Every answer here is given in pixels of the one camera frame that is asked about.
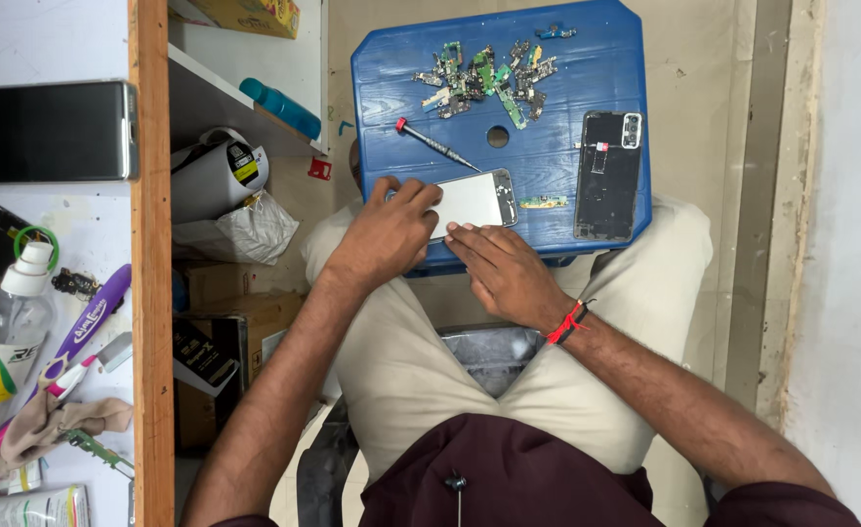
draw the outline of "maroon shirt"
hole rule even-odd
[[[564,441],[504,417],[463,413],[414,443],[362,493],[361,527],[440,527],[457,523],[457,493],[444,480],[466,478],[462,524],[662,525],[652,516],[652,488],[640,468],[615,474]],[[261,516],[216,527],[271,527]],[[724,496],[707,527],[851,526],[835,499],[805,486],[757,483]]]

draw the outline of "yellow cardboard box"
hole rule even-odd
[[[291,0],[168,0],[170,17],[246,33],[297,38],[300,9]]]

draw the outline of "red thread bracelet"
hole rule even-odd
[[[567,337],[569,335],[568,331],[573,333],[574,329],[589,330],[587,326],[577,324],[577,322],[574,320],[574,314],[577,313],[577,310],[580,309],[581,305],[583,305],[583,301],[577,300],[577,305],[574,305],[574,308],[571,309],[569,313],[567,313],[567,316],[564,317],[564,321],[561,322],[561,325],[559,325],[554,331],[551,331],[550,333],[545,335],[545,338],[548,339],[549,344],[554,344],[558,341],[562,341],[564,337]]]

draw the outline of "beige cloth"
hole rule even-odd
[[[59,405],[55,396],[40,392],[15,415],[1,441],[0,476],[59,446],[65,430],[81,428],[89,435],[124,431],[132,419],[132,405],[114,398]]]
[[[358,206],[321,222],[301,250],[312,283]],[[628,248],[596,258],[580,298],[651,350],[680,362],[704,269],[710,221],[694,205],[653,197],[653,221]],[[655,432],[562,348],[545,346],[494,400],[440,340],[401,277],[356,314],[336,358],[349,419],[374,481],[425,432],[460,413],[502,415],[574,445],[614,473],[641,466]]]

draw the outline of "beige trousers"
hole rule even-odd
[[[324,220],[304,242],[310,283],[358,207]],[[700,279],[713,252],[710,221],[694,205],[666,196],[653,197],[652,218],[630,247],[596,258],[580,298],[595,298],[590,309],[603,320],[681,362]],[[369,481],[425,432],[460,413],[502,415],[540,428],[614,473],[635,472],[656,434],[559,346],[538,351],[506,394],[493,399],[440,340],[401,277],[369,296],[334,366]]]

